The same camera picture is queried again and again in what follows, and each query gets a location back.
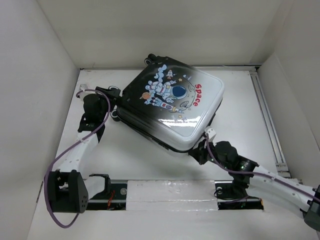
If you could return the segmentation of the black kids space suitcase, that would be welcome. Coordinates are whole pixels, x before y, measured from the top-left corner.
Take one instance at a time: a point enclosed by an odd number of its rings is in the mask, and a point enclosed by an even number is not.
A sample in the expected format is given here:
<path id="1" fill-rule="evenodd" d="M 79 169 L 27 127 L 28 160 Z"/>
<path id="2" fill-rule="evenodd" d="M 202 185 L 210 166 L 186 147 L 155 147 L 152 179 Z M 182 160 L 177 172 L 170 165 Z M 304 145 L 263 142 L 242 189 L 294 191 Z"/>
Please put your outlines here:
<path id="1" fill-rule="evenodd" d="M 168 56 L 150 53 L 144 63 L 112 116 L 169 151 L 187 153 L 212 123 L 225 85 Z"/>

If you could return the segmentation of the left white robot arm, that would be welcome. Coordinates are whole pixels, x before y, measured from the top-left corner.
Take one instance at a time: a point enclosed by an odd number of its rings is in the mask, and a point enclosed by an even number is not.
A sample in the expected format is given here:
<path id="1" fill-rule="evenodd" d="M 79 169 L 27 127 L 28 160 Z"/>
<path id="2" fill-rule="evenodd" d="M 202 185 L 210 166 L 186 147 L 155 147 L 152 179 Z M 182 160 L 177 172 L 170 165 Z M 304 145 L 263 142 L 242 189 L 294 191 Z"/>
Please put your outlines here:
<path id="1" fill-rule="evenodd" d="M 108 174 L 83 173 L 90 155 L 100 143 L 105 123 L 120 97 L 120 89 L 96 87 L 81 89 L 76 97 L 83 102 L 75 146 L 65 153 L 66 159 L 50 170 L 46 177 L 46 201 L 53 213 L 83 213 L 89 200 L 98 195 L 107 198 L 111 194 L 111 180 Z"/>

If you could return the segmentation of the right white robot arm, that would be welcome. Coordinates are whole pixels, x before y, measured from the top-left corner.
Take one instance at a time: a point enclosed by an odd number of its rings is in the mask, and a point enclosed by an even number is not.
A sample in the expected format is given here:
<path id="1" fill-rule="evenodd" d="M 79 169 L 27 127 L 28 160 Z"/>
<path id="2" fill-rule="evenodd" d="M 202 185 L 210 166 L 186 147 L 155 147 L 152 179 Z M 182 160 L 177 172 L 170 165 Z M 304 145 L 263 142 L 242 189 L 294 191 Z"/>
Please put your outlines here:
<path id="1" fill-rule="evenodd" d="M 320 189 L 272 173 L 238 154 L 228 141 L 213 144 L 205 139 L 188 153 L 199 164 L 216 164 L 233 178 L 231 191 L 237 197 L 255 197 L 281 206 L 320 230 Z"/>

